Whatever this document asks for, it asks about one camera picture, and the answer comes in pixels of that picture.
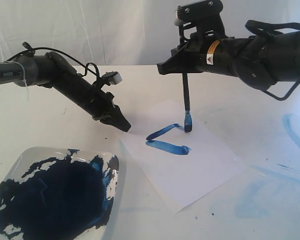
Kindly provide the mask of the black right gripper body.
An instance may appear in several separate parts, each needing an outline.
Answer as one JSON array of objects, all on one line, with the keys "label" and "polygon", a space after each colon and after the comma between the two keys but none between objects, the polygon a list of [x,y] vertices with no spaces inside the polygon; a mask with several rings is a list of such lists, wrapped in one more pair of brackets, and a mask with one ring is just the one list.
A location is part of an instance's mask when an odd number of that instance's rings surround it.
[{"label": "black right gripper body", "polygon": [[265,39],[258,36],[222,40],[209,36],[206,42],[189,42],[185,54],[193,71],[237,77],[253,89],[268,90],[277,80],[266,67],[264,46]]}]

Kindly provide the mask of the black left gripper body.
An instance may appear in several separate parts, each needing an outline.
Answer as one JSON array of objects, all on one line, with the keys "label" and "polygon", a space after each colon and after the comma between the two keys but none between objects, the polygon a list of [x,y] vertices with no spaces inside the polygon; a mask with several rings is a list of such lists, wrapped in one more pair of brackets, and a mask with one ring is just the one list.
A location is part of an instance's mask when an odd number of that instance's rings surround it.
[{"label": "black left gripper body", "polygon": [[77,73],[76,69],[60,54],[51,51],[46,56],[55,66],[55,76],[50,82],[51,86],[89,113],[94,120],[100,120],[114,107],[114,96],[102,90],[102,87],[107,84],[103,82],[99,72],[96,73],[95,82],[90,84],[84,79],[86,75]]}]

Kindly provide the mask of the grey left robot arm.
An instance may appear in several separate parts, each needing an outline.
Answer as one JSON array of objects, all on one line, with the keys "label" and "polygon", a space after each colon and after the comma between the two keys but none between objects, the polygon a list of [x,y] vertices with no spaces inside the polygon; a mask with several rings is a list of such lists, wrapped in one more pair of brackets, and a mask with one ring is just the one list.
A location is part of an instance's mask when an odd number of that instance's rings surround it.
[{"label": "grey left robot arm", "polygon": [[84,65],[84,73],[77,70],[59,53],[45,55],[21,54],[12,60],[0,62],[0,85],[15,83],[20,87],[40,86],[54,88],[87,112],[95,121],[128,132],[131,124],[114,104],[114,95],[104,92],[103,86],[116,85],[122,78],[117,71],[100,75],[93,64],[96,80],[89,83],[85,76],[89,66]]}]

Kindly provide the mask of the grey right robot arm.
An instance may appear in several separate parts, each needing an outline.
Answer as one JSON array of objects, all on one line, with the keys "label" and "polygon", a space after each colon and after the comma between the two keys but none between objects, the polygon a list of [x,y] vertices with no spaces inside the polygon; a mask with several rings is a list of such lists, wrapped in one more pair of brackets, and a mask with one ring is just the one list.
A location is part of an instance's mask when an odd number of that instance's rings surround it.
[{"label": "grey right robot arm", "polygon": [[[300,24],[270,24],[249,20],[253,35],[228,37],[220,19],[193,22],[196,32],[157,64],[161,75],[209,72],[237,77],[246,85],[266,91],[277,82],[300,79]],[[279,29],[292,26],[295,32]]]}]

